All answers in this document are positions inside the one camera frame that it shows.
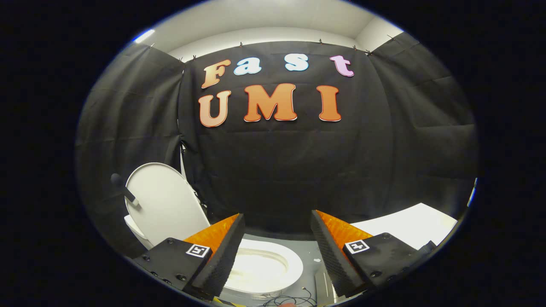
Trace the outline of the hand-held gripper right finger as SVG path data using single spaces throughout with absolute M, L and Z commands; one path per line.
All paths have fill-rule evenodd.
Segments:
M 310 227 L 326 271 L 339 296 L 384 288 L 429 254 L 388 232 L 371 235 L 325 212 L 312 210 Z

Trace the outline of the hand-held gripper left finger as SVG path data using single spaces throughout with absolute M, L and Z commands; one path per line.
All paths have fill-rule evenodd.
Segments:
M 168 237 L 133 262 L 179 291 L 213 299 L 228 280 L 244 228 L 244 214 L 234 214 L 187 239 Z

